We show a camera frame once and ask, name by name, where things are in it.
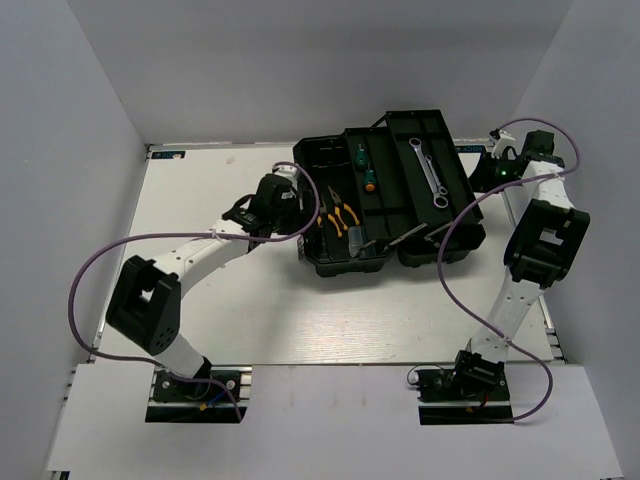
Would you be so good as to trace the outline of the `small silver ratchet wrench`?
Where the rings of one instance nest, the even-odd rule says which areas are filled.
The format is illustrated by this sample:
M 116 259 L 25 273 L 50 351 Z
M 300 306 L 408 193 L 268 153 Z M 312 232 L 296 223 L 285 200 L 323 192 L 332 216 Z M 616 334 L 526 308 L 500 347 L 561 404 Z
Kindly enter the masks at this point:
M 424 156 L 424 161 L 425 161 L 425 165 L 427 168 L 427 177 L 429 179 L 430 185 L 432 187 L 432 191 L 439 196 L 446 196 L 448 194 L 448 190 L 446 189 L 446 187 L 442 184 L 442 182 L 440 181 L 435 167 L 433 166 L 432 163 L 432 158 L 429 155 L 425 155 Z

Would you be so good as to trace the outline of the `yellow handled long nose pliers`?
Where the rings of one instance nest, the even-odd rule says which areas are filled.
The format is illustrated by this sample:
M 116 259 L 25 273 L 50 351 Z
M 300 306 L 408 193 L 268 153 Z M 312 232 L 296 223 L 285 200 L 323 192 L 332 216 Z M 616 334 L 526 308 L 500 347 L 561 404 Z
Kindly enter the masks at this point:
M 334 205 L 334 217 L 342 230 L 347 231 L 350 227 L 359 227 L 361 222 L 354 209 L 345 203 L 331 186 L 328 186 L 328 191 Z

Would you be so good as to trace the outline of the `black plastic toolbox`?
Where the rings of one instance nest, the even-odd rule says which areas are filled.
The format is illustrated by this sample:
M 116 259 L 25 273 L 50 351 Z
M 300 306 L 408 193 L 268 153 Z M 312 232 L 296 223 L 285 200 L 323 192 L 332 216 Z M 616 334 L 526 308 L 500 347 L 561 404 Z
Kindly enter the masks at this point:
M 421 140 L 424 154 L 432 158 L 448 190 L 445 209 L 433 205 L 426 177 L 408 143 L 413 137 Z M 359 144 L 368 160 L 363 171 L 354 165 Z M 311 176 L 327 206 L 322 227 L 315 224 L 299 243 L 303 257 L 321 277 L 377 272 L 392 256 L 412 268 L 433 263 L 439 255 L 453 263 L 477 249 L 486 237 L 483 215 L 474 207 L 451 239 L 444 238 L 450 222 L 475 195 L 443 113 L 437 109 L 388 111 L 369 127 L 307 137 L 294 145 L 293 156 Z M 377 180 L 373 193 L 363 188 L 368 168 L 374 170 Z M 328 186 L 354 209 L 359 227 L 342 230 L 334 217 Z

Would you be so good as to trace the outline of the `small yellow handled pliers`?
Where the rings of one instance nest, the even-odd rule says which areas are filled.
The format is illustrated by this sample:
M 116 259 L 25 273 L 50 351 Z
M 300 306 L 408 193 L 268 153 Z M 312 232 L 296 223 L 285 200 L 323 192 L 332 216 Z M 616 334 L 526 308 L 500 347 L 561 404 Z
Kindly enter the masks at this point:
M 327 206 L 323 196 L 319 197 L 319 211 L 318 216 L 316 217 L 316 225 L 318 228 L 322 227 L 324 216 L 327 214 Z

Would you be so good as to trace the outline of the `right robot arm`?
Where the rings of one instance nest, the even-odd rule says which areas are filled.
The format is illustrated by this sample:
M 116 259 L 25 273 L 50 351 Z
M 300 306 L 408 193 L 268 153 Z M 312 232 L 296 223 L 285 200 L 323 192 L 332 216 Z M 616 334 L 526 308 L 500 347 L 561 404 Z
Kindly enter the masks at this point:
M 509 342 L 532 304 L 568 274 L 590 225 L 590 215 L 570 201 L 561 173 L 565 162 L 554 154 L 554 134 L 529 132 L 514 157 L 515 139 L 494 131 L 497 143 L 479 160 L 470 177 L 476 193 L 524 179 L 529 203 L 507 244 L 505 276 L 486 324 L 456 357 L 453 390 L 472 399 L 493 390 L 501 380 Z

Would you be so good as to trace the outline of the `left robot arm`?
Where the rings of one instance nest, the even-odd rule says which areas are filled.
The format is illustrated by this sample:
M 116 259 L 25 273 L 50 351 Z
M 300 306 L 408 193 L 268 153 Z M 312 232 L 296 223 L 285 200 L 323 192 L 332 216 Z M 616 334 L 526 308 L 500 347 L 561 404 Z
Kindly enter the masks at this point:
M 177 375 L 177 387 L 199 399 L 211 387 L 211 363 L 180 333 L 184 296 L 214 271 L 269 241 L 285 241 L 310 226 L 298 182 L 306 172 L 282 162 L 257 191 L 236 201 L 203 237 L 151 259 L 125 261 L 109 301 L 106 323 Z

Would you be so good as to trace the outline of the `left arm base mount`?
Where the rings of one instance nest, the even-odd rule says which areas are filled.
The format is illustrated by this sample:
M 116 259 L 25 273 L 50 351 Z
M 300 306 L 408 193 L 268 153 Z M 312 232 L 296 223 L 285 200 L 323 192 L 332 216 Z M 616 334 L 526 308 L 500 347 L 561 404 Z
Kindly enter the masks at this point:
M 249 405 L 252 383 L 251 367 L 221 367 L 211 370 L 211 377 L 231 392 L 244 416 Z M 187 384 L 156 370 L 147 404 L 146 423 L 239 424 L 236 409 L 218 385 Z

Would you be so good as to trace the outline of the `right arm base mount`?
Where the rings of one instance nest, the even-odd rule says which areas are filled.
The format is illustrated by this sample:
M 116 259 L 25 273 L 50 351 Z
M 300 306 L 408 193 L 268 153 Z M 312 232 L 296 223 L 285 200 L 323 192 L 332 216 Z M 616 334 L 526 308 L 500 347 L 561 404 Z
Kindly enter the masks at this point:
M 418 393 L 421 426 L 489 425 L 513 423 L 511 397 L 505 374 L 495 386 L 463 387 L 453 368 L 420 364 L 406 375 Z

